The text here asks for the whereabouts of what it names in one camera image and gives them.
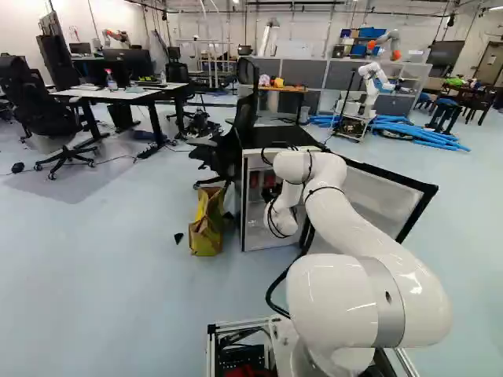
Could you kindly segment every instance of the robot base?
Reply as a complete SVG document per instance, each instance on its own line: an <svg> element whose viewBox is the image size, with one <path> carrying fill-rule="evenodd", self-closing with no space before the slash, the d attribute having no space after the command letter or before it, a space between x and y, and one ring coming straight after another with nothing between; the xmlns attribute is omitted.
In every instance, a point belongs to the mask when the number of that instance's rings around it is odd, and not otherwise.
<svg viewBox="0 0 503 377"><path fill-rule="evenodd" d="M374 349L365 348L337 350L330 359L312 354L281 316L270 318L269 329L280 377L356 377L373 360Z"/></svg>
<svg viewBox="0 0 503 377"><path fill-rule="evenodd" d="M326 374L317 367L313 368L312 358L297 342L298 335L292 326L292 322L285 317L273 316L254 320L242 320L238 322L219 322L207 326L206 347L206 376L219 377L224 374L222 370L222 350L219 348L220 339L227 335L237 335L242 331L263 329L269 333L271 340L266 339L262 332L262 340L252 335L240 342L246 344L261 345L263 349L262 362L268 370L277 371L279 377L326 377ZM290 366L290 360L296 361L296 366ZM382 349L375 350L373 364L363 372L361 377L420 377L414 365L407 356L405 350Z"/></svg>

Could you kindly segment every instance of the paper bag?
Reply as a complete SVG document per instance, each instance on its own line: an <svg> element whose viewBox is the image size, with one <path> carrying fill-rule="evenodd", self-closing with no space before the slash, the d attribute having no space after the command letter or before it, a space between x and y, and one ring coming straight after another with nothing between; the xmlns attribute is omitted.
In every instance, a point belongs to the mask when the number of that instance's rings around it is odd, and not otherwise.
<svg viewBox="0 0 503 377"><path fill-rule="evenodd" d="M222 251L225 227L223 200L226 187L201 187L197 189L196 220L189 224L189 246L193 255L209 257Z"/></svg>

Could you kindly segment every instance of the blue box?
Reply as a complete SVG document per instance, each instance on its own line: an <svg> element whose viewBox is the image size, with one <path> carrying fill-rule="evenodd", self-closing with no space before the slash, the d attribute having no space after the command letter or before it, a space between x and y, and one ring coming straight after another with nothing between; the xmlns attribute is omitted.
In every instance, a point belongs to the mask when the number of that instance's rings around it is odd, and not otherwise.
<svg viewBox="0 0 503 377"><path fill-rule="evenodd" d="M360 29L360 38L373 38L374 37L374 28L373 27L362 27Z"/></svg>
<svg viewBox="0 0 503 377"><path fill-rule="evenodd" d="M358 55L360 57L363 57L366 52L367 46L365 45L353 45L353 48L351 49L351 55Z"/></svg>
<svg viewBox="0 0 503 377"><path fill-rule="evenodd" d="M373 34L371 35L374 38L379 38L381 35L386 34L386 29L374 29L373 28Z"/></svg>

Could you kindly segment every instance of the gray floor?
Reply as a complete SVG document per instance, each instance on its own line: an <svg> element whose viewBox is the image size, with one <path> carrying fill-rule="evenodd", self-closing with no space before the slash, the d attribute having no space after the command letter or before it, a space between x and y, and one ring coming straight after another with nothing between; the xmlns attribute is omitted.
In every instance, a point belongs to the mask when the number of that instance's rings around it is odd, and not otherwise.
<svg viewBox="0 0 503 377"><path fill-rule="evenodd" d="M223 123L235 110L209 111ZM94 112L109 121L103 107ZM134 108L148 130L143 114ZM412 118L421 124L427 116ZM338 153L440 187L405 242L453 301L448 338L409 352L422 376L503 374L502 120L491 112L481 127L456 125L471 153L373 135L360 145L328 142ZM327 130L307 129L326 138ZM41 157L16 131L0 125L0 172ZM121 134L104 142L99 159L144 147ZM271 314L266 288L296 250L242 254L234 234L218 257L191 256L187 236L177 246L173 235L193 220L193 182L211 172L167 149L132 162L64 167L54 182L46 171L0 177L0 375L202 376L207 324Z"/></svg>

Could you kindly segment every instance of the keyboard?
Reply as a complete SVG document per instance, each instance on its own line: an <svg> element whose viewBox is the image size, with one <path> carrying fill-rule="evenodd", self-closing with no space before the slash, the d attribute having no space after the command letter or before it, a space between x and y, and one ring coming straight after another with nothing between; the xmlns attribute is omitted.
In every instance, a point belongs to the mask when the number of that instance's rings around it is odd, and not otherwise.
<svg viewBox="0 0 503 377"><path fill-rule="evenodd" d="M95 92L97 90L100 90L101 88L99 86L94 86L94 85L77 85L77 86L72 86L72 89L89 90L90 92Z"/></svg>

